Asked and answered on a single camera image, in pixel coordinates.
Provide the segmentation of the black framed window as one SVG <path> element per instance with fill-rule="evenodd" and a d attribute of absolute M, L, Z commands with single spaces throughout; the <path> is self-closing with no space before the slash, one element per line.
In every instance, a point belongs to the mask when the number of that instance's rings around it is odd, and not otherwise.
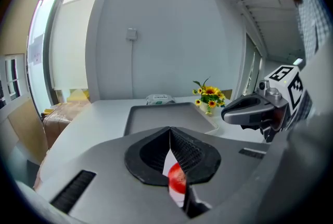
<path fill-rule="evenodd" d="M 37 111 L 59 103 L 51 84 L 50 40 L 56 11 L 63 0 L 39 0 L 29 28 L 27 77 Z"/>

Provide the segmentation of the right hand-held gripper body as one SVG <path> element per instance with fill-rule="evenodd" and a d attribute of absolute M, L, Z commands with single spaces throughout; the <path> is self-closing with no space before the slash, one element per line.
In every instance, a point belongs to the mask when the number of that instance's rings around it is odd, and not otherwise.
<path fill-rule="evenodd" d="M 273 106 L 260 125 L 265 141 L 270 143 L 277 133 L 291 126 L 304 98 L 299 67 L 279 66 L 260 81 L 256 93 Z"/>

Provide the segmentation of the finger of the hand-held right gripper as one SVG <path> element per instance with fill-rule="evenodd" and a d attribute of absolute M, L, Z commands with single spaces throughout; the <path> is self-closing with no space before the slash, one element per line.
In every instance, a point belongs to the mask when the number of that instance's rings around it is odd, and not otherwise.
<path fill-rule="evenodd" d="M 259 126 L 275 106 L 259 96 L 250 94 L 229 103 L 221 112 L 222 119 L 231 125 L 240 125 L 248 128 Z"/>

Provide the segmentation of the white wet wipes pack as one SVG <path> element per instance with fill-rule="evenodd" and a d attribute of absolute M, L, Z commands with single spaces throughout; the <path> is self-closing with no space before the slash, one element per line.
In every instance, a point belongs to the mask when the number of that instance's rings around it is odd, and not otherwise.
<path fill-rule="evenodd" d="M 166 94 L 151 94 L 146 97 L 146 105 L 173 104 L 175 99 Z"/>

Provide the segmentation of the grey tray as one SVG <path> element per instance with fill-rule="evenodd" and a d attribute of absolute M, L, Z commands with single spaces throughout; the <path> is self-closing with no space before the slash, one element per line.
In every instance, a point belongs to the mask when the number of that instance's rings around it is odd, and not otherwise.
<path fill-rule="evenodd" d="M 214 135 L 219 129 L 211 117 L 191 102 L 133 106 L 124 136 L 159 127 L 178 127 Z"/>

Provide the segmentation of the person's checked shirt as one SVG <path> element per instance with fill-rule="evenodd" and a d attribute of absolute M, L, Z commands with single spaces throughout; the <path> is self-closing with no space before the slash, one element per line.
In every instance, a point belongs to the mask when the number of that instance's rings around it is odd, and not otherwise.
<path fill-rule="evenodd" d="M 305 60 L 309 61 L 327 41 L 333 31 L 333 16 L 324 0 L 302 0 L 297 5 L 297 22 L 304 45 Z"/>

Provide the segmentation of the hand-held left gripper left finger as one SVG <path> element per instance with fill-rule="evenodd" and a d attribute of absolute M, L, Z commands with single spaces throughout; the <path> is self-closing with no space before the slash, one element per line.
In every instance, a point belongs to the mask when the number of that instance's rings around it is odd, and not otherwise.
<path fill-rule="evenodd" d="M 87 224 L 182 224 L 163 175 L 170 128 L 94 145 L 61 165 L 37 193 L 67 220 Z"/>

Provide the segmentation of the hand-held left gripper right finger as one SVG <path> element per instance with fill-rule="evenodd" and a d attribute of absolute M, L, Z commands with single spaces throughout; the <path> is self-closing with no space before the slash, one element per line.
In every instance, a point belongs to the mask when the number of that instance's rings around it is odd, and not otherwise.
<path fill-rule="evenodd" d="M 248 180 L 269 145 L 170 128 L 170 148 L 184 176 L 184 213 L 194 218 L 220 205 Z"/>

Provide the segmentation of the yellow sunflower bouquet in vase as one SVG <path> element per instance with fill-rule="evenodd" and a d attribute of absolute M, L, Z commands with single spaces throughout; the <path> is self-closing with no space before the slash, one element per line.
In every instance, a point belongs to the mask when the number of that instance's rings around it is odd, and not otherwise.
<path fill-rule="evenodd" d="M 198 85 L 197 89 L 193 89 L 193 94 L 200 97 L 195 100 L 195 105 L 202 110 L 206 115 L 213 116 L 217 108 L 225 107 L 225 94 L 215 86 L 207 86 L 207 78 L 203 84 L 199 81 L 193 81 Z"/>

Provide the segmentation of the large brown cardboard box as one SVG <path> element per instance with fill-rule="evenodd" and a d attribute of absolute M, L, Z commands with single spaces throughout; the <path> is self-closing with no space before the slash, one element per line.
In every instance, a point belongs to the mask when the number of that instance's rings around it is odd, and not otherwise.
<path fill-rule="evenodd" d="M 43 127 L 48 148 L 53 146 L 62 131 L 90 104 L 90 102 L 58 104 L 50 114 L 44 117 Z"/>

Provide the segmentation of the red apple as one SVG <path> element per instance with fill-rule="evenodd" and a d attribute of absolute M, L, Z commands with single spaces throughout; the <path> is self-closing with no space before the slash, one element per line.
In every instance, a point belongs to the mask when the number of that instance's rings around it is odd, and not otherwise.
<path fill-rule="evenodd" d="M 168 179 L 169 179 L 169 187 L 173 191 L 180 194 L 186 193 L 186 175 L 181 169 L 179 163 L 174 164 L 170 168 L 168 172 Z"/>

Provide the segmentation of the white wall switch box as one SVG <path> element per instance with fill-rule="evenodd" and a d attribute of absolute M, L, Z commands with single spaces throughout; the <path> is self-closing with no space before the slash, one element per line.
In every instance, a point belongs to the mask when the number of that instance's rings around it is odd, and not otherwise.
<path fill-rule="evenodd" d="M 128 28 L 126 31 L 126 39 L 129 41 L 136 41 L 138 37 L 137 29 Z"/>

